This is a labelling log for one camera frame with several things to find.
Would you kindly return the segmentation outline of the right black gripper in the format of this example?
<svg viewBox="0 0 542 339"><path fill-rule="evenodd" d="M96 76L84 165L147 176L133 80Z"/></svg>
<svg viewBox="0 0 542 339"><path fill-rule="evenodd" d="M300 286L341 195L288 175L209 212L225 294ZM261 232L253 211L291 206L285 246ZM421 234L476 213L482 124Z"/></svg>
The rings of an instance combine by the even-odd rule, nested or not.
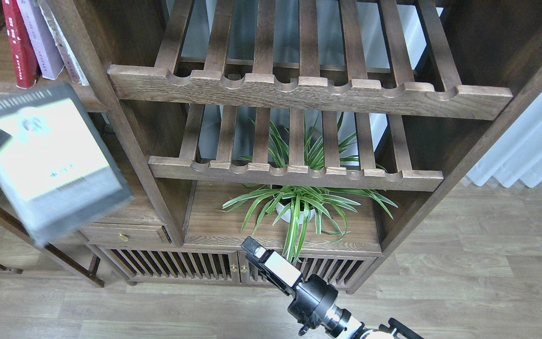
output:
<svg viewBox="0 0 542 339"><path fill-rule="evenodd" d="M293 297L288 305L290 313L299 324L298 335L319 326L325 328L334 339L359 339L363 335L363 323L352 313L335 304L338 291L318 275L310 275L307 281L292 264L275 251L267 251L251 236L245 237L241 248L247 253L247 260L254 264L273 285Z"/></svg>

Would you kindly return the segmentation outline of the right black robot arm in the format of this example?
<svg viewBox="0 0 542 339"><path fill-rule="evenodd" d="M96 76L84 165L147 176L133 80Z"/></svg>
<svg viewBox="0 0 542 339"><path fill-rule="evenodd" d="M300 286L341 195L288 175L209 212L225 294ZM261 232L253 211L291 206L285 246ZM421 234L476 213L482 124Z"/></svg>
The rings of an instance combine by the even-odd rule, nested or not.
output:
<svg viewBox="0 0 542 339"><path fill-rule="evenodd" d="M299 324L302 336L308 330L319 326L334 339L419 339L420 335L395 318L389 318L389 325L380 324L376 328L367 327L345 308L338 307L335 300L337 289L316 274L304 281L303 274L288 260L274 250L264 248L248 236L241 245L247 253L247 260L262 272L293 301L287 311Z"/></svg>

